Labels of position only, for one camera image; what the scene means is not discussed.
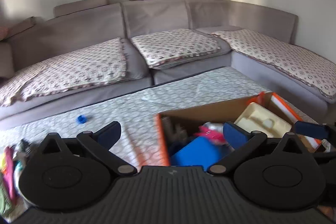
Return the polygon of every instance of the blue toy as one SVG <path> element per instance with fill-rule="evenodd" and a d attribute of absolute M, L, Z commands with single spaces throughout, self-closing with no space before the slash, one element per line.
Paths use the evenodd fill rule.
<path fill-rule="evenodd" d="M 84 115 L 79 115 L 77 117 L 77 122 L 78 123 L 86 123 L 87 122 L 87 118 Z"/>
<path fill-rule="evenodd" d="M 233 122 L 226 122 L 224 124 L 223 135 L 224 139 L 234 149 L 243 146 L 252 137 L 250 133 L 235 125 Z"/>
<path fill-rule="evenodd" d="M 201 165 L 207 170 L 211 165 L 228 155 L 230 150 L 226 146 L 217 146 L 207 138 L 197 137 L 171 157 L 171 164 L 175 166 Z"/>

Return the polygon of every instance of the blue item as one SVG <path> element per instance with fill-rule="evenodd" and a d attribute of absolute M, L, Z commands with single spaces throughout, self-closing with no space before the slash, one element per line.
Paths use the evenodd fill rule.
<path fill-rule="evenodd" d="M 305 135 L 319 140 L 327 139 L 329 137 L 329 132 L 326 127 L 316 123 L 297 121 L 294 124 L 294 129 L 296 134 Z"/>
<path fill-rule="evenodd" d="M 223 135 L 224 135 L 225 140 L 234 149 L 238 149 L 251 138 L 251 136 L 249 136 L 251 135 L 250 133 L 238 127 L 233 122 L 226 122 L 224 124 Z"/>
<path fill-rule="evenodd" d="M 86 121 L 87 121 L 87 118 L 84 115 L 79 115 L 77 117 L 77 122 L 79 123 L 86 123 Z"/>
<path fill-rule="evenodd" d="M 175 166 L 201 165 L 206 171 L 229 153 L 228 148 L 216 146 L 207 138 L 197 137 L 171 157 L 171 164 Z"/>

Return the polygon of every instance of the patterned cushion cover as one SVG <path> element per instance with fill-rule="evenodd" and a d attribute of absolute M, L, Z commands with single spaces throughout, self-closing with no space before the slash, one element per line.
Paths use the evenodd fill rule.
<path fill-rule="evenodd" d="M 126 74 L 120 38 L 56 56 L 18 71 L 0 87 L 0 106 L 92 85 L 109 85 Z"/>
<path fill-rule="evenodd" d="M 336 64 L 296 45 L 281 42 L 251 30 L 211 33 L 227 41 L 231 48 L 260 62 L 273 65 L 324 97 L 336 97 Z"/>
<path fill-rule="evenodd" d="M 216 40 L 190 29 L 139 35 L 133 37 L 132 42 L 149 68 L 158 68 L 164 63 L 182 58 L 213 54 L 221 49 Z"/>

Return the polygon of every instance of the seat cushion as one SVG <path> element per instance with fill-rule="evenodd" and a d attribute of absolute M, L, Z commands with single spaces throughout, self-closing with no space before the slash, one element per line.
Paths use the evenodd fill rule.
<path fill-rule="evenodd" d="M 259 62 L 239 52 L 232 51 L 231 67 L 276 92 L 318 123 L 325 121 L 330 104 L 317 89 L 288 76 L 272 65 Z"/>
<path fill-rule="evenodd" d="M 192 75 L 200 74 L 209 70 L 214 70 L 220 67 L 229 67 L 230 64 L 231 54 L 229 53 L 181 64 L 173 68 L 153 69 L 151 70 L 151 73 L 154 78 L 154 84 L 158 85 L 187 78 Z"/>
<path fill-rule="evenodd" d="M 18 113 L 26 112 L 29 114 L 24 115 L 24 122 L 30 122 L 34 119 L 40 119 L 50 115 L 58 114 L 76 107 L 96 103 L 100 100 L 123 95 L 125 93 L 150 86 L 151 79 L 149 77 L 149 71 L 145 60 L 130 41 L 127 39 L 122 39 L 122 41 L 124 55 L 127 61 L 126 75 L 122 81 L 106 86 L 89 86 L 86 88 L 69 90 L 62 93 L 34 97 L 26 102 L 17 101 L 11 106 L 0 107 L 0 120 L 13 117 L 13 119 L 7 119 L 8 123 L 13 121 L 21 122 L 23 121 L 22 116 L 17 116 L 18 121 L 16 121 L 14 116 Z M 44 114 L 42 110 L 37 109 L 40 105 L 44 105 L 41 109 L 44 109 L 46 114 Z"/>
<path fill-rule="evenodd" d="M 152 79 L 150 76 L 147 76 L 137 80 L 125 80 L 112 85 L 91 86 L 48 96 L 34 97 L 26 102 L 16 102 L 9 107 L 0 107 L 0 130 L 145 89 L 150 87 L 151 84 Z M 90 120 L 91 118 L 102 117 L 90 116 L 88 118 Z M 109 123 L 112 118 L 107 115 L 105 117 L 106 123 Z"/>
<path fill-rule="evenodd" d="M 217 31 L 213 35 L 231 48 L 313 87 L 326 101 L 336 97 L 336 64 L 296 45 L 281 42 L 251 30 Z"/>
<path fill-rule="evenodd" d="M 133 37 L 149 68 L 164 69 L 192 61 L 190 58 L 205 58 L 220 52 L 221 46 L 212 37 L 191 29 L 177 29 Z"/>
<path fill-rule="evenodd" d="M 0 88 L 0 105 L 124 79 L 126 60 L 120 38 L 56 56 L 18 71 Z"/>

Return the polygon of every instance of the patterned mattress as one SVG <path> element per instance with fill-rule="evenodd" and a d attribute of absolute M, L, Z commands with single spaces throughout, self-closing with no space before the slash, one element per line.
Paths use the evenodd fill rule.
<path fill-rule="evenodd" d="M 96 132 L 118 121 L 122 126 L 121 138 L 110 151 L 139 170 L 142 165 L 162 164 L 154 121 L 156 113 L 252 96 L 261 91 L 269 90 L 231 67 L 220 68 L 0 131 L 0 149 L 22 138 L 41 141 L 50 132 L 58 132 L 63 138 L 75 137 L 82 131 Z M 313 122 L 291 107 L 305 121 Z M 88 122 L 77 124 L 76 117 L 82 114 L 88 117 Z"/>

